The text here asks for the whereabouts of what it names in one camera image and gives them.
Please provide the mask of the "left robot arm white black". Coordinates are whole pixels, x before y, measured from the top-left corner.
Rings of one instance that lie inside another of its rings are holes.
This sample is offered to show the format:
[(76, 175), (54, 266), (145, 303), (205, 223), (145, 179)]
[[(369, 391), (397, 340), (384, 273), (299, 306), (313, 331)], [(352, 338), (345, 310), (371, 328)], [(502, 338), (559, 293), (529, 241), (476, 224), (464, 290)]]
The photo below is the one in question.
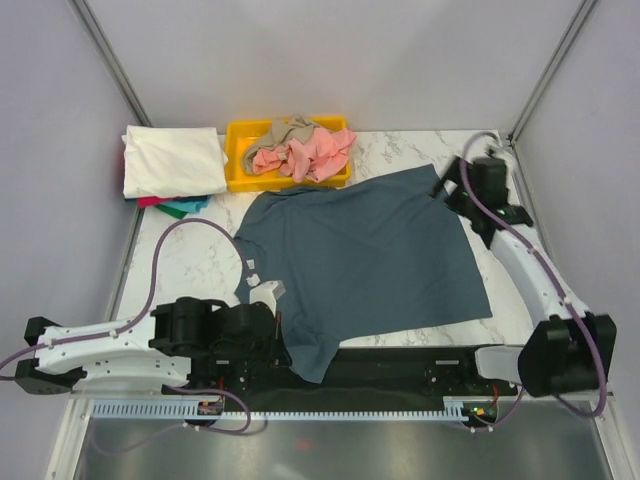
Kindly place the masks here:
[(280, 318), (263, 302), (229, 306), (181, 297), (112, 329), (66, 328), (34, 317), (24, 338), (32, 350), (17, 362), (13, 380), (32, 395), (208, 393), (245, 388), (251, 374), (290, 364)]

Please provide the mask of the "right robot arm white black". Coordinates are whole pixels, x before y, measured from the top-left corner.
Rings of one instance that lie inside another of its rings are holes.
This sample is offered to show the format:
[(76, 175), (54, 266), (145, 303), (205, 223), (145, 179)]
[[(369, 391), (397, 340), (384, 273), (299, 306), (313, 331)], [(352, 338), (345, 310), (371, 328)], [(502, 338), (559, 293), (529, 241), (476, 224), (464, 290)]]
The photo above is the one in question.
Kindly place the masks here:
[(617, 328), (570, 291), (540, 244), (526, 209), (509, 201), (507, 166), (495, 156), (469, 163), (451, 159), (432, 188), (447, 207), (471, 223), (502, 264), (524, 301), (534, 329), (522, 346), (480, 347), (458, 368), (458, 381), (477, 394), (494, 379), (522, 386), (533, 397), (593, 390), (605, 394)]

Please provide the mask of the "blue-grey t-shirt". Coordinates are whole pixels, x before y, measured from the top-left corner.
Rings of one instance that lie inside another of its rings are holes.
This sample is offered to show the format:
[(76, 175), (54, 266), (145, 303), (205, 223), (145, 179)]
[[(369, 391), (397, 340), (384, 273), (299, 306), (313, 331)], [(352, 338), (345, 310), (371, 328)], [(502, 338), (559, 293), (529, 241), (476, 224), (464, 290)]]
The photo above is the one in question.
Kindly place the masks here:
[(293, 371), (319, 383), (341, 342), (491, 314), (458, 216), (430, 196), (432, 166), (343, 189), (259, 195), (234, 240), (276, 280)]

